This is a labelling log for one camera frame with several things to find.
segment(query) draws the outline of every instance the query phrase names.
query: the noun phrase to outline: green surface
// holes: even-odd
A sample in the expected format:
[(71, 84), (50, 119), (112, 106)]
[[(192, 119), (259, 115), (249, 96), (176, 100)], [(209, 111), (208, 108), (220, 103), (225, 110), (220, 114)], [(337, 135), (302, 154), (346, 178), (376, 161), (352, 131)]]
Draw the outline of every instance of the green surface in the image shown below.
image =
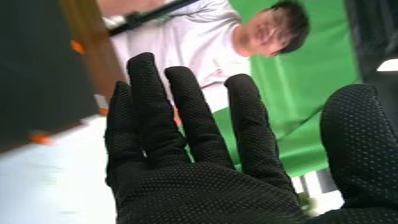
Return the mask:
[[(229, 0), (243, 23), (275, 0)], [(273, 59), (252, 57), (259, 86), (289, 176), (327, 167), (320, 144), (320, 110), (332, 92), (359, 80), (343, 0), (302, 1), (311, 36), (302, 49)], [(229, 153), (240, 167), (229, 110), (215, 114)]]

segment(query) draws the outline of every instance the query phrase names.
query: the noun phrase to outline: black pole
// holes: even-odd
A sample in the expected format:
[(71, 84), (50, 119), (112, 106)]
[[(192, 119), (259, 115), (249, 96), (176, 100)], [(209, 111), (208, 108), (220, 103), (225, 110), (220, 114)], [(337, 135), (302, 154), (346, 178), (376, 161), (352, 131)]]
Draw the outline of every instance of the black pole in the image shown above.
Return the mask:
[(176, 0), (163, 7), (160, 7), (151, 12), (147, 12), (144, 15), (135, 16), (133, 21), (128, 21), (126, 24), (122, 24), (119, 27), (115, 27), (108, 31), (110, 36), (117, 35), (126, 30), (135, 29), (149, 20), (153, 20), (158, 17), (161, 17), (163, 15), (167, 15), (174, 10), (177, 10), (179, 8), (183, 8), (186, 5), (190, 5), (197, 1), (199, 0)]

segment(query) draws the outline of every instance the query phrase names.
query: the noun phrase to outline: finger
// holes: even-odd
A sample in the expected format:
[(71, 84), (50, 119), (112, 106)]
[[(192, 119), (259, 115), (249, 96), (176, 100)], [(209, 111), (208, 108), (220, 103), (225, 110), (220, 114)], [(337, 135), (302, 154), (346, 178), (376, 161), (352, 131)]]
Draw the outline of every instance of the finger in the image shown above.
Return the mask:
[(163, 167), (188, 163), (186, 141), (172, 120), (172, 106), (167, 100), (151, 53), (144, 53), (129, 59), (128, 74), (138, 118), (138, 133), (151, 165)]
[(321, 114), (321, 142), (344, 208), (398, 207), (396, 117), (387, 116), (378, 94), (369, 85), (344, 87)]
[(129, 86), (124, 82), (117, 82), (113, 97), (110, 100), (105, 131), (108, 175), (112, 174), (115, 168), (126, 163), (133, 165), (137, 169), (145, 168), (145, 159), (138, 144), (135, 125)]
[(172, 67), (165, 70), (165, 76), (170, 81), (170, 91), (193, 159), (197, 162), (206, 161), (233, 168), (225, 142), (192, 71), (185, 67)]
[(256, 84), (247, 75), (236, 75), (225, 86), (243, 173), (293, 192)]

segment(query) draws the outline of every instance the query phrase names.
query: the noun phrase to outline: man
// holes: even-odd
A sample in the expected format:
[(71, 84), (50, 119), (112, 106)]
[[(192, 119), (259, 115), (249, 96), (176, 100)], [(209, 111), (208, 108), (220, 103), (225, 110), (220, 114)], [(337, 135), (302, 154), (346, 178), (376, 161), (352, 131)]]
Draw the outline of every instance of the man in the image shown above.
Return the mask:
[[(97, 0), (105, 16), (149, 11), (169, 1)], [(243, 25), (227, 0), (201, 0), (169, 16), (113, 37), (121, 64), (124, 67), (128, 59), (151, 52), (160, 74), (167, 67), (186, 66), (215, 112), (227, 107), (225, 79), (250, 74), (249, 56), (273, 57), (300, 48), (309, 34), (305, 12), (296, 2), (282, 1)]]

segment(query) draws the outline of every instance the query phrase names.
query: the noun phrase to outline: white shirt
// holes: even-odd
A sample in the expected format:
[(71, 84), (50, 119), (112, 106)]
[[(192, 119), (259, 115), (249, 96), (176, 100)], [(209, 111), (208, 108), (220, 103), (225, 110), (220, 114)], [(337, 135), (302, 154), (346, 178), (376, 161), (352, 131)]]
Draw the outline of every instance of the white shirt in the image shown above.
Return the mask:
[(167, 19), (151, 21), (112, 38), (124, 71), (128, 59), (142, 52), (154, 54), (169, 96), (163, 70), (170, 66), (192, 69), (211, 112), (227, 107), (225, 79), (240, 73), (250, 74), (249, 58), (233, 48), (240, 22), (227, 0), (201, 0), (176, 10)]

